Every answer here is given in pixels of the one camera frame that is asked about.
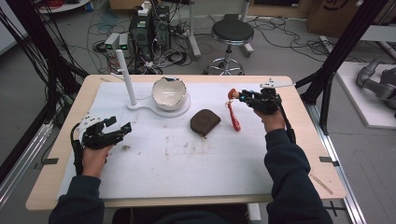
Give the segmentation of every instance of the brown pouch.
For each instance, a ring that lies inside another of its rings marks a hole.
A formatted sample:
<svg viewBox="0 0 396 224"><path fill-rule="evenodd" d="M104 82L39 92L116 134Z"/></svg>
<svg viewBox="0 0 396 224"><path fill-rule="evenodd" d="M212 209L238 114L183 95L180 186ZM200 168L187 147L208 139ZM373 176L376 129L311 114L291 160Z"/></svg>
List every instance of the brown pouch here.
<svg viewBox="0 0 396 224"><path fill-rule="evenodd" d="M220 117L211 110L203 109L191 118L190 126L196 133L206 136L220 121Z"/></svg>

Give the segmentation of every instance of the person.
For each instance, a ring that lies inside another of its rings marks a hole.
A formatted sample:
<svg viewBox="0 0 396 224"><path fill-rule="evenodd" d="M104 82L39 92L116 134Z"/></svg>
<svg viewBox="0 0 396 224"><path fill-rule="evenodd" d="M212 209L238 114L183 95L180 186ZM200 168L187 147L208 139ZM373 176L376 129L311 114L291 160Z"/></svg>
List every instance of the person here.
<svg viewBox="0 0 396 224"><path fill-rule="evenodd" d="M281 113L277 111L273 115L264 115L257 110L254 113L262 119L267 132L264 164L274 180L274 200L267 205L268 223L332 223L308 177L308 159L300 147L290 142ZM69 190L59 198L49 215L50 224L103 222L105 206L99 198L100 174L110 149L111 147L101 150L84 149L83 173L73 177ZM201 222L191 219L188 211L181 213L163 217L154 223L231 223L210 212L202 212L198 216L193 214Z"/></svg>

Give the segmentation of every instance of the stool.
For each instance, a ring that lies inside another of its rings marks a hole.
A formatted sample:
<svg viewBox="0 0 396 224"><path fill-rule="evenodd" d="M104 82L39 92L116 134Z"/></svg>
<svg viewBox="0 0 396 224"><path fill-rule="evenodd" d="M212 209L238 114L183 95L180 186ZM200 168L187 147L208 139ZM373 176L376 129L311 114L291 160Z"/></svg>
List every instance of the stool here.
<svg viewBox="0 0 396 224"><path fill-rule="evenodd" d="M242 65L234 59L231 59L231 47L242 46L249 43L254 36L253 28L240 20L223 20L217 21L212 27L212 36L220 43L227 44L224 58L213 61L204 70L204 75L244 75L245 71Z"/></svg>

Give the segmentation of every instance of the white bowl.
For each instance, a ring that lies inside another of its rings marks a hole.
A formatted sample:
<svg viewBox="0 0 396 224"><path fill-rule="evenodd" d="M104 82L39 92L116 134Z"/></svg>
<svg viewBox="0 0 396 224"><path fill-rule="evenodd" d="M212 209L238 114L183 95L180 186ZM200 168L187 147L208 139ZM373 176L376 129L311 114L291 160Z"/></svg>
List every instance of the white bowl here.
<svg viewBox="0 0 396 224"><path fill-rule="evenodd" d="M186 85L176 77L162 77L152 86L152 97L163 110L177 110L186 102Z"/></svg>

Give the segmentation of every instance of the person's hand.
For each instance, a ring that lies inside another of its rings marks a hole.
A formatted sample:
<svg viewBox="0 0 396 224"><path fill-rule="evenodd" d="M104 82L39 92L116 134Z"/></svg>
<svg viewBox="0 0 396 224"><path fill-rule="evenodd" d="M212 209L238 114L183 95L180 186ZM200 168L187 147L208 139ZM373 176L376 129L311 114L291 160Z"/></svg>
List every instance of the person's hand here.
<svg viewBox="0 0 396 224"><path fill-rule="evenodd" d="M90 149L88 147L84 148L83 151L83 175L90 175L100 178L103 167L105 166L105 160L108 156L108 151L113 146L104 147L102 149Z"/></svg>
<svg viewBox="0 0 396 224"><path fill-rule="evenodd" d="M279 110L272 115L265 115L258 110L254 110L254 113L262 119L266 132L269 133L276 129L285 129L285 120Z"/></svg>

